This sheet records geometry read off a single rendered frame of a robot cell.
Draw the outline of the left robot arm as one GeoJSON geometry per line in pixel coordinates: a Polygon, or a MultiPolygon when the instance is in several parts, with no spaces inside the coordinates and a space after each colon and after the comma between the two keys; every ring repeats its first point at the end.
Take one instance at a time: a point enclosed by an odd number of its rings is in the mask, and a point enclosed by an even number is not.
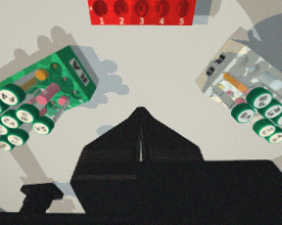
{"type": "Polygon", "coordinates": [[[64,193],[54,183],[23,185],[20,189],[27,195],[19,212],[46,212],[53,199],[61,200],[64,193]]]}

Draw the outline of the red block with round holes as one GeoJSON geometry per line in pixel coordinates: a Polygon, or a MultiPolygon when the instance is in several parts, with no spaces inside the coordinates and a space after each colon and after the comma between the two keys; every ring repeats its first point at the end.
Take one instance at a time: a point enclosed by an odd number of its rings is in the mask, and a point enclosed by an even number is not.
{"type": "Polygon", "coordinates": [[[196,0],[185,0],[185,1],[161,0],[160,2],[159,1],[160,0],[124,0],[124,1],[123,0],[99,0],[99,1],[88,0],[90,20],[93,25],[99,25],[99,24],[191,25],[192,24],[194,18],[194,12],[195,12],[196,0]]]}

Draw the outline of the green tube rack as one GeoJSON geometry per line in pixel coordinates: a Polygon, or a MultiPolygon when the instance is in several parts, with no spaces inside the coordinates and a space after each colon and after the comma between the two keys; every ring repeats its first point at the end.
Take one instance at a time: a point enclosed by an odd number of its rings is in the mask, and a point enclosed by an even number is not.
{"type": "Polygon", "coordinates": [[[55,104],[61,96],[70,98],[70,104],[66,110],[86,103],[90,101],[97,88],[70,45],[1,81],[0,88],[17,81],[37,68],[47,70],[49,77],[25,95],[32,94],[38,88],[45,89],[51,83],[60,86],[60,91],[44,106],[47,111],[53,106],[51,101],[54,101],[55,104]],[[57,68],[54,68],[53,64],[56,64],[57,68]],[[66,77],[66,81],[64,81],[64,77],[66,77]],[[74,95],[73,90],[75,90],[76,95],[74,95]]]}

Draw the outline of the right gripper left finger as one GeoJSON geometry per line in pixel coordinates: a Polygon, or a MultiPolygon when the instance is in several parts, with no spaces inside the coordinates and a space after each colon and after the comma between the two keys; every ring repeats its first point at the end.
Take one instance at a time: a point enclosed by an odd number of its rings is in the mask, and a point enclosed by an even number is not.
{"type": "Polygon", "coordinates": [[[136,148],[136,161],[140,161],[140,147],[141,107],[138,107],[129,118],[84,146],[77,163],[85,159],[131,159],[135,161],[136,148]]]}

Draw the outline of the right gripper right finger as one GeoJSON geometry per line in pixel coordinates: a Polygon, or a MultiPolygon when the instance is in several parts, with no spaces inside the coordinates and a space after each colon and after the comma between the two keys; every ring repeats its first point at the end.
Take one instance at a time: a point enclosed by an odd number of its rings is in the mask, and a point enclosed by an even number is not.
{"type": "Polygon", "coordinates": [[[142,161],[204,160],[196,144],[156,120],[145,107],[141,107],[141,148],[142,161]]]}

